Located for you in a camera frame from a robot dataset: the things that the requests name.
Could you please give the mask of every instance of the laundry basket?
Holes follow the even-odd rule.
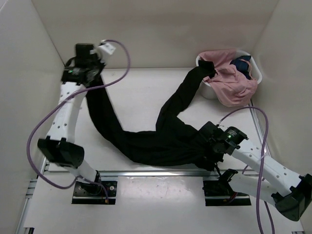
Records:
[[[247,53],[246,51],[243,51],[243,50],[237,50],[236,54],[234,56],[234,59],[236,59],[242,55],[250,55],[250,54]],[[198,66],[198,60],[199,59],[200,59],[200,57],[197,56],[196,66]],[[250,59],[250,64],[253,67],[252,68],[252,76],[254,79],[256,79],[258,81],[258,84],[260,84],[260,82],[262,81],[262,74],[259,71],[259,68],[258,68],[257,64],[255,63],[253,57],[251,57],[251,59]],[[217,99],[215,91],[213,90],[213,88],[210,86],[210,84],[208,82],[202,81],[200,84],[200,87],[199,87],[199,91],[200,91],[200,94],[206,99]]]

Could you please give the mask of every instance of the wall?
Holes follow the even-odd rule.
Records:
[[[34,177],[26,159],[26,141],[56,104],[63,65],[31,1],[1,3],[0,233],[12,234]],[[42,158],[32,152],[40,165]]]
[[[271,153],[303,175],[312,173],[311,9],[310,0],[280,0],[253,52],[263,73],[254,102],[269,116]],[[309,207],[302,217],[309,234],[311,217]]]
[[[132,67],[193,67],[199,52],[241,48],[250,51],[277,0],[33,0],[62,59],[73,44],[118,39]],[[122,50],[110,60],[125,67]]]

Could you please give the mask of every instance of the navy blue cloth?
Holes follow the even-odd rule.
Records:
[[[246,60],[246,61],[250,61],[251,56],[250,55],[243,55],[241,57],[238,57],[238,58],[232,60],[230,64],[235,65],[236,69],[238,71],[240,71],[241,73],[243,73],[247,79],[252,79],[249,75],[249,72],[248,72],[248,69],[249,69],[248,63],[242,61],[241,59]]]

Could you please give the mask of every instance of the purple hose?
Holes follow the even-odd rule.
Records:
[[[130,70],[130,66],[131,66],[131,61],[130,61],[130,55],[129,55],[129,52],[127,50],[127,48],[119,41],[117,40],[105,40],[106,42],[114,42],[114,43],[117,43],[118,45],[120,45],[123,50],[125,51],[126,53],[126,56],[127,56],[127,60],[128,60],[128,64],[127,64],[127,69],[125,71],[125,73],[117,80],[111,82],[111,83],[108,83],[108,84],[104,84],[104,85],[100,85],[100,86],[96,86],[96,87],[91,87],[91,88],[86,88],[86,89],[83,89],[83,90],[80,90],[80,91],[77,91],[73,94],[71,94],[70,96],[68,96],[63,102],[61,102],[56,108],[54,108],[46,117],[44,117],[37,125],[36,127],[33,129],[33,131],[30,133],[29,135],[29,138],[27,140],[27,145],[26,145],[26,153],[27,153],[27,159],[28,159],[28,162],[30,164],[30,166],[32,167],[32,169],[37,173],[37,175],[43,179],[45,182],[47,182],[48,184],[58,188],[58,189],[69,189],[70,187],[72,187],[77,178],[82,178],[81,176],[77,176],[74,181],[68,185],[68,186],[60,186],[60,185],[57,185],[55,184],[54,182],[50,181],[48,178],[46,178],[39,170],[38,168],[35,166],[34,162],[32,161],[31,159],[31,155],[30,155],[30,145],[31,145],[31,140],[35,134],[35,132],[38,130],[38,128],[49,118],[51,117],[51,115],[53,115],[58,109],[60,109],[68,100],[72,99],[73,97],[77,96],[78,94],[81,94],[81,93],[84,93],[84,92],[88,92],[88,91],[92,91],[92,90],[95,90],[95,89],[101,89],[101,88],[105,88],[105,87],[108,87],[110,85],[113,85],[113,84],[116,84],[117,82],[121,81],[129,72]],[[100,183],[96,183],[96,182],[92,182],[92,181],[89,181],[85,178],[82,178],[83,180],[85,180],[86,182],[88,183],[91,183],[91,184],[96,184],[98,186],[100,186],[104,192],[105,192],[105,195],[106,195],[106,199],[108,199],[108,194],[107,194],[107,191],[105,189],[105,187],[100,184]]]
[[[268,121],[267,115],[264,113],[264,111],[262,109],[260,109],[258,107],[253,107],[253,106],[245,106],[245,107],[239,108],[237,110],[234,110],[234,111],[228,113],[225,117],[223,117],[221,119],[221,121],[219,123],[221,123],[225,118],[227,118],[228,116],[230,116],[234,112],[239,111],[239,110],[243,110],[243,109],[255,109],[255,110],[258,110],[258,111],[260,111],[263,114],[263,116],[265,118],[265,123],[266,123],[266,125],[265,125],[265,133],[264,133],[264,136],[263,136],[262,147],[261,147],[261,156],[263,156],[264,155],[265,143],[267,141],[268,132],[269,132],[269,121]],[[258,178],[258,185],[257,185],[257,195],[256,195],[256,207],[255,207],[256,208],[256,215],[257,215],[257,222],[258,222],[258,226],[259,226],[259,230],[260,230],[261,234],[264,234],[263,233],[263,229],[262,229],[262,225],[261,225],[261,219],[260,219],[260,191],[261,191],[263,166],[264,166],[264,157],[262,157],[261,163],[260,163],[259,178]],[[269,219],[270,219],[270,222],[271,222],[272,233],[275,234],[275,228],[274,228],[274,223],[273,223],[271,212],[269,210],[268,204],[266,202],[264,202],[264,203],[265,203],[266,209],[268,211]]]

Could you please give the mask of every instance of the purple cable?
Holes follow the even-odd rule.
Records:
[[[113,84],[116,84],[117,82],[121,81],[129,72],[130,70],[130,66],[131,66],[131,61],[130,61],[130,55],[129,55],[129,52],[127,50],[127,48],[119,41],[117,40],[105,40],[106,42],[114,42],[114,43],[117,43],[118,45],[120,45],[122,47],[122,49],[124,50],[124,52],[126,53],[126,56],[127,56],[127,60],[128,60],[128,63],[127,63],[127,69],[125,71],[125,73],[117,80],[111,82],[111,83],[108,83],[108,84],[104,84],[104,85],[99,85],[99,86],[96,86],[96,87],[91,87],[91,88],[86,88],[86,89],[83,89],[83,90],[80,90],[80,91],[77,91],[73,94],[71,94],[70,96],[68,96],[63,102],[61,102],[56,108],[54,108],[46,117],[44,117],[37,125],[36,127],[33,129],[33,131],[30,133],[29,135],[29,138],[27,140],[27,145],[26,145],[26,154],[27,154],[27,159],[28,159],[28,162],[30,164],[30,166],[32,167],[32,169],[37,173],[37,175],[43,179],[45,182],[47,182],[48,184],[58,188],[58,189],[69,189],[70,187],[72,187],[74,185],[74,183],[76,182],[76,180],[78,178],[82,178],[83,180],[85,180],[86,182],[88,183],[91,183],[91,184],[96,184],[98,186],[100,186],[104,192],[105,192],[105,195],[106,195],[106,199],[108,199],[108,194],[107,194],[107,191],[105,189],[105,187],[100,184],[100,183],[96,183],[96,182],[92,182],[92,181],[89,181],[81,176],[77,176],[75,177],[74,181],[68,185],[68,186],[60,186],[60,185],[57,185],[55,184],[54,182],[50,181],[48,178],[46,178],[41,172],[40,170],[38,170],[38,168],[35,166],[34,162],[32,161],[31,159],[31,155],[30,155],[30,145],[31,145],[31,140],[35,134],[35,132],[38,130],[38,128],[49,118],[51,117],[51,115],[53,115],[58,109],[60,109],[68,100],[72,99],[73,97],[77,96],[78,94],[81,94],[81,93],[84,93],[84,92],[88,92],[88,91],[92,91],[92,90],[96,90],[96,89],[102,89],[102,88],[105,88],[105,87],[108,87],[108,86],[111,86]]]
[[[263,136],[263,141],[262,141],[262,147],[261,147],[261,157],[264,155],[264,149],[265,149],[265,143],[267,141],[267,137],[268,137],[268,132],[269,132],[269,120],[268,120],[268,117],[267,115],[264,113],[264,111],[258,107],[253,107],[253,106],[245,106],[245,107],[242,107],[242,108],[239,108],[237,110],[234,110],[230,113],[228,113],[225,117],[223,117],[219,124],[224,120],[226,119],[228,116],[230,116],[231,114],[233,114],[234,112],[236,111],[239,111],[239,110],[243,110],[243,109],[255,109],[255,110],[258,110],[260,111],[264,118],[265,118],[265,133],[264,133],[264,136]],[[261,182],[262,182],[262,174],[263,174],[263,166],[264,166],[264,157],[262,157],[261,159],[261,163],[260,163],[260,170],[259,170],[259,178],[258,178],[258,185],[257,185],[257,195],[256,195],[256,215],[257,215],[257,222],[258,222],[258,226],[259,226],[259,230],[260,230],[260,233],[261,234],[264,234],[263,233],[263,229],[262,229],[262,225],[261,225],[261,219],[260,219],[260,191],[261,191]],[[246,166],[243,170],[243,173],[246,171],[248,166]],[[275,228],[274,228],[274,223],[273,223],[273,219],[272,219],[272,215],[271,215],[271,212],[270,212],[270,209],[269,209],[269,206],[267,204],[267,202],[264,202],[265,204],[265,207],[268,211],[268,215],[269,215],[269,219],[270,219],[270,222],[271,222],[271,228],[272,228],[272,233],[275,234]]]

